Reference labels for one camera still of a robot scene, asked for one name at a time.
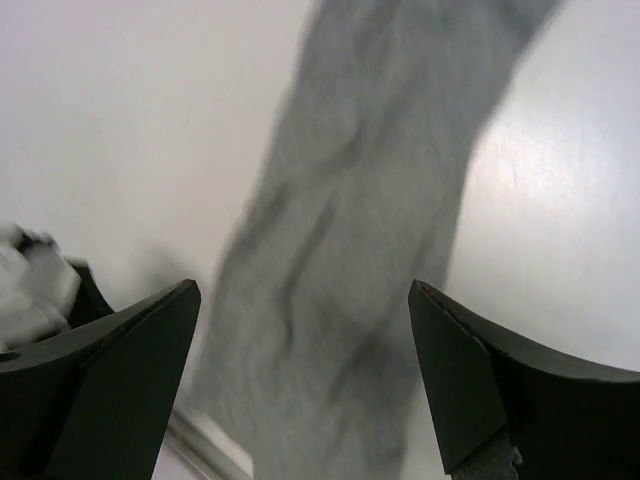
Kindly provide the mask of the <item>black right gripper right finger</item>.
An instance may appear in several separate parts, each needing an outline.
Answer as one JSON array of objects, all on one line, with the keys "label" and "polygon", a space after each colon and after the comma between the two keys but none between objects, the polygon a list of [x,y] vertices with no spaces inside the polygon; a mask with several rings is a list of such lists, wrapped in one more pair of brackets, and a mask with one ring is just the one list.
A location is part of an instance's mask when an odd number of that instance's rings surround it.
[{"label": "black right gripper right finger", "polygon": [[415,281],[408,304],[454,479],[635,479],[639,375],[544,346]]}]

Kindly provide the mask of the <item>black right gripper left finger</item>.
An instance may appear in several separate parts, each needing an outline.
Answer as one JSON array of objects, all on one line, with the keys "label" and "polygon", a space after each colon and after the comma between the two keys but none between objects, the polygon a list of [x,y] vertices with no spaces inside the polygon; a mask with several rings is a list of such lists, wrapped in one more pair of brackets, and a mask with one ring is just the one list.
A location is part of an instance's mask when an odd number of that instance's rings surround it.
[{"label": "black right gripper left finger", "polygon": [[2,478],[151,478],[200,303],[184,280],[2,355]]}]

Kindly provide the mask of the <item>grey t-shirt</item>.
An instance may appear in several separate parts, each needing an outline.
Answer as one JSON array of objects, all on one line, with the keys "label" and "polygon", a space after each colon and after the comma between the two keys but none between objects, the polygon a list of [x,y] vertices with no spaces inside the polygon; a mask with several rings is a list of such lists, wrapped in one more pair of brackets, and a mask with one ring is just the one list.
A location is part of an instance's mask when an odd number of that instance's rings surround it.
[{"label": "grey t-shirt", "polygon": [[325,1],[189,398],[258,479],[396,479],[473,145],[552,1]]}]

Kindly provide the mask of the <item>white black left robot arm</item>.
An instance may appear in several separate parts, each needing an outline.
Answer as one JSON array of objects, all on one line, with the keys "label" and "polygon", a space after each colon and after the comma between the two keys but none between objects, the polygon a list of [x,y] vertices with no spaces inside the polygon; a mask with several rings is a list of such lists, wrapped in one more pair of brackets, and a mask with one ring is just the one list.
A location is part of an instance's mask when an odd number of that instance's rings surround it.
[{"label": "white black left robot arm", "polygon": [[114,312],[83,260],[64,257],[48,235],[1,226],[1,353]]}]

